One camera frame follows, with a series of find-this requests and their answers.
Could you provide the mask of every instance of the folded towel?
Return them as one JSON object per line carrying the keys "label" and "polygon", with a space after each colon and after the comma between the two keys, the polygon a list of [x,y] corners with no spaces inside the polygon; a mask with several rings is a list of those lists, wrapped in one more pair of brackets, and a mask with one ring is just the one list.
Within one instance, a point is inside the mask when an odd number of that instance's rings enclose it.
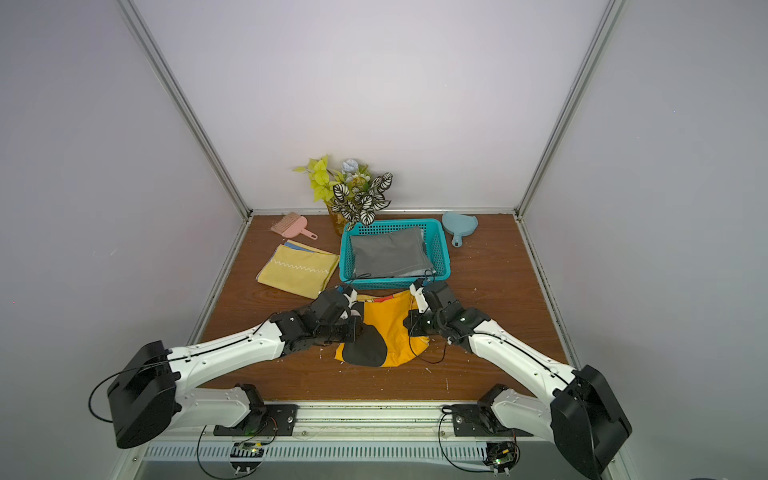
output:
{"label": "folded towel", "polygon": [[338,255],[288,240],[285,245],[277,246],[256,280],[315,299],[325,290],[338,265]]}

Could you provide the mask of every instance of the gray folded cloth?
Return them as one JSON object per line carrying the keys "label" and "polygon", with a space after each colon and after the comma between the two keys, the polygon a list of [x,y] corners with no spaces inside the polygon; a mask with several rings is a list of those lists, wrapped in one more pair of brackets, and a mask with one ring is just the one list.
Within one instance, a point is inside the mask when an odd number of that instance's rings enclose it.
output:
{"label": "gray folded cloth", "polygon": [[354,235],[349,238],[355,254],[355,278],[423,276],[436,273],[419,227],[381,235]]}

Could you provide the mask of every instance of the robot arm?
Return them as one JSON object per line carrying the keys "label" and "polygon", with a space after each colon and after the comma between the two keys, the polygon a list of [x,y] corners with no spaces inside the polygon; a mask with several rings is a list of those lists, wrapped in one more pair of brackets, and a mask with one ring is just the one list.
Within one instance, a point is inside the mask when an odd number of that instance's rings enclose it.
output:
{"label": "robot arm", "polygon": [[589,365],[574,370],[532,349],[480,310],[465,309],[445,282],[423,283],[411,285],[419,314],[403,322],[410,335],[444,336],[494,363],[540,401],[496,386],[478,402],[481,424],[493,433],[518,428],[547,439],[582,475],[600,478],[632,433],[602,374]]}
{"label": "robot arm", "polygon": [[354,342],[362,332],[360,317],[350,312],[356,301],[357,292],[349,286],[328,289],[311,304],[275,313],[243,332],[173,349],[161,341],[141,347],[107,390],[118,447],[141,445],[166,429],[245,422],[263,409],[253,387],[196,387],[312,345]]}
{"label": "robot arm", "polygon": [[[596,369],[573,370],[541,354],[480,310],[465,309],[445,282],[424,286],[420,280],[411,292],[419,305],[403,322],[411,336],[444,336],[499,366],[540,401],[496,386],[478,402],[488,431],[517,428],[547,439],[579,472],[599,478],[631,426]],[[360,317],[350,311],[356,298],[349,286],[328,289],[311,304],[273,314],[240,333],[173,349],[159,341],[142,347],[108,389],[118,447],[141,445],[166,429],[235,427],[250,413],[263,417],[264,404],[253,387],[196,387],[312,345],[354,342],[362,332]]]}

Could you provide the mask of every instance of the black cable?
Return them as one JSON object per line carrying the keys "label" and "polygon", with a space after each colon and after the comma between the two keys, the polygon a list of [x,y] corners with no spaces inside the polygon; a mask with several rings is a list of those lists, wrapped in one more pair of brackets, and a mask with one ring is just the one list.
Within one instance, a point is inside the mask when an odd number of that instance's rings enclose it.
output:
{"label": "black cable", "polygon": [[[277,439],[277,420],[275,420],[275,417],[270,417],[270,420],[272,420],[272,422],[275,424],[275,434],[272,435],[272,439],[267,443],[260,443],[258,445],[259,447],[266,447],[267,445],[269,445],[270,443],[274,442]],[[238,444],[242,446],[243,443],[247,443],[255,439],[257,436],[259,436],[259,434],[261,433],[261,430],[259,430],[259,432],[256,435],[250,437],[249,439],[245,439],[242,442],[238,442]]]}
{"label": "black cable", "polygon": [[442,348],[442,357],[440,358],[440,360],[438,360],[437,362],[430,362],[429,360],[424,360],[422,357],[416,355],[416,352],[413,351],[413,345],[411,345],[411,335],[413,334],[413,330],[415,329],[415,327],[416,327],[416,323],[413,321],[413,319],[411,319],[411,330],[408,332],[408,347],[410,347],[411,353],[414,356],[416,356],[418,359],[422,360],[423,362],[431,363],[432,365],[440,363],[440,362],[442,362],[445,359],[445,351],[447,350],[449,343],[451,343],[451,342],[456,343],[456,342],[458,342],[461,339],[464,339],[464,338],[467,338],[467,337],[470,337],[470,336],[473,336],[473,335],[486,335],[486,336],[492,336],[495,339],[499,339],[502,342],[506,343],[507,345],[509,345],[511,347],[514,347],[517,350],[520,350],[525,355],[527,355],[531,360],[533,360],[534,362],[538,363],[544,370],[547,370],[550,373],[550,375],[552,375],[553,377],[559,378],[565,385],[570,385],[570,383],[566,382],[563,377],[559,376],[555,372],[552,372],[552,370],[548,366],[546,366],[544,363],[539,361],[539,359],[537,359],[536,357],[531,355],[529,352],[526,352],[524,349],[520,348],[519,346],[515,345],[514,343],[508,341],[507,339],[501,338],[498,335],[494,335],[493,333],[473,332],[473,333],[468,333],[466,335],[462,335],[462,336],[460,336],[458,338],[455,338],[455,339],[452,339],[451,337],[448,337],[446,339],[446,341],[445,341],[445,345]]}
{"label": "black cable", "polygon": [[[442,417],[440,417],[440,423],[438,424],[437,428],[437,443],[440,445],[440,453],[442,453],[442,456],[448,460],[448,463],[453,465],[454,467],[458,468],[459,470],[462,470],[463,472],[469,472],[469,473],[492,473],[493,469],[489,470],[467,470],[466,468],[462,468],[458,465],[456,465],[454,462],[451,461],[450,458],[445,454],[445,450],[442,447],[442,440],[440,439],[440,432],[442,431],[442,423],[445,421],[445,417],[447,415],[453,415],[453,411],[447,407],[444,406],[440,409],[442,412]],[[519,462],[520,462],[520,447],[518,446],[518,436],[515,434],[515,430],[512,429],[512,446],[515,449],[515,453],[513,455],[514,460],[512,461],[512,464],[508,467],[509,470],[512,470]]]}
{"label": "black cable", "polygon": [[[272,436],[272,439],[268,443],[265,443],[264,445],[269,445],[270,443],[274,442],[275,439],[277,438],[277,421],[275,420],[274,417],[270,417],[270,419],[275,424],[275,434]],[[197,466],[200,467],[200,470],[202,470],[205,475],[208,475],[211,478],[215,478],[216,480],[237,480],[239,478],[246,478],[249,475],[253,475],[253,473],[256,471],[256,467],[258,465],[254,466],[253,469],[251,469],[250,472],[246,473],[245,475],[234,476],[234,477],[217,477],[217,476],[213,475],[212,473],[209,473],[205,468],[203,468],[203,464],[200,463],[200,440],[203,438],[203,434],[205,433],[205,428],[206,427],[208,427],[208,425],[205,425],[203,427],[203,429],[200,430],[200,436],[197,437],[197,447],[195,447],[195,451],[194,451],[195,452],[195,458],[197,459]]]}
{"label": "black cable", "polygon": [[191,357],[194,357],[194,356],[200,356],[200,355],[205,355],[206,353],[216,352],[217,350],[225,349],[225,348],[227,348],[228,346],[232,346],[232,345],[235,345],[235,344],[237,344],[237,343],[243,342],[243,341],[245,341],[245,340],[248,340],[248,339],[249,339],[249,338],[251,338],[252,336],[256,335],[256,333],[257,333],[257,332],[258,332],[258,331],[261,329],[261,327],[264,325],[264,323],[266,323],[266,322],[268,322],[268,321],[269,321],[269,318],[271,318],[271,317],[272,317],[272,315],[270,315],[269,317],[267,317],[267,320],[265,320],[263,323],[261,323],[261,324],[260,324],[260,325],[259,325],[259,326],[258,326],[258,327],[257,327],[257,328],[254,330],[254,331],[253,331],[253,333],[251,333],[250,335],[248,335],[248,336],[244,336],[243,338],[241,338],[241,339],[238,339],[238,340],[235,340],[234,342],[228,343],[228,344],[226,344],[226,345],[218,346],[218,347],[216,347],[215,349],[206,350],[205,352],[198,352],[198,353],[194,353],[194,354],[192,354],[192,355],[189,355],[189,356],[182,356],[182,357],[179,357],[179,358],[177,358],[177,359],[168,359],[168,360],[163,360],[162,362],[148,363],[148,364],[144,364],[144,365],[140,365],[140,366],[131,367],[130,369],[121,370],[120,372],[117,372],[117,373],[113,373],[112,375],[108,376],[106,379],[103,379],[103,380],[101,380],[101,381],[100,381],[100,382],[99,382],[99,383],[98,383],[98,384],[97,384],[97,385],[94,387],[94,389],[93,389],[93,390],[91,390],[91,394],[88,396],[88,411],[91,413],[91,415],[92,415],[92,416],[93,416],[95,419],[101,420],[102,422],[106,422],[106,423],[112,423],[112,421],[111,421],[110,419],[106,419],[106,418],[104,418],[104,417],[102,417],[102,416],[100,416],[100,415],[97,415],[97,414],[96,414],[96,412],[94,412],[94,409],[93,409],[93,398],[94,398],[94,394],[96,393],[96,390],[98,390],[98,388],[99,388],[100,386],[104,385],[104,384],[105,384],[105,383],[106,383],[106,382],[107,382],[109,379],[113,379],[114,377],[116,377],[116,376],[120,375],[121,373],[132,372],[132,371],[134,371],[134,370],[139,370],[139,369],[150,369],[150,368],[152,368],[152,367],[154,367],[154,366],[163,365],[164,363],[176,362],[176,361],[178,361],[178,360],[189,359],[189,358],[191,358]]}
{"label": "black cable", "polygon": [[428,268],[428,269],[424,270],[424,275],[423,275],[424,276],[424,280],[427,280],[427,281],[429,281],[429,275],[427,275],[427,272],[432,272],[432,283],[434,283],[435,282],[435,278],[437,278],[437,272],[435,272],[431,268]]}
{"label": "black cable", "polygon": [[411,349],[411,353],[422,362],[431,363],[432,365],[437,365],[438,363],[445,360],[445,351],[448,349],[448,339],[445,339],[445,345],[442,346],[442,357],[440,357],[440,360],[437,362],[430,362],[429,360],[424,360],[421,356],[417,355],[416,352],[413,351],[413,345],[411,344],[411,335],[413,334],[413,329],[416,327],[416,322],[413,321],[413,318],[411,318],[411,331],[408,332],[408,347]]}
{"label": "black cable", "polygon": [[440,453],[442,453],[442,456],[446,460],[448,460],[448,463],[450,463],[451,465],[455,466],[456,468],[458,468],[462,472],[469,472],[469,473],[491,473],[491,470],[468,470],[466,468],[462,468],[462,467],[456,465],[454,462],[451,462],[451,459],[448,458],[448,456],[445,454],[445,450],[442,447],[442,440],[440,440],[440,432],[442,431],[442,423],[445,420],[445,417],[448,416],[448,415],[452,415],[453,411],[451,409],[443,407],[441,412],[442,412],[442,417],[440,417],[440,423],[438,424],[438,427],[437,427],[437,443],[440,445]]}

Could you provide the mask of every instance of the black patch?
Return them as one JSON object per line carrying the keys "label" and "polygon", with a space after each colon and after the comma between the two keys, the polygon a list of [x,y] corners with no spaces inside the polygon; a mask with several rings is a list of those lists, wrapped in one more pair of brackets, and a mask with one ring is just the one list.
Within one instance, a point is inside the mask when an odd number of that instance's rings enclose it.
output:
{"label": "black patch", "polygon": [[347,363],[362,366],[382,366],[386,362],[386,342],[373,325],[363,325],[354,343],[345,343],[342,357]]}

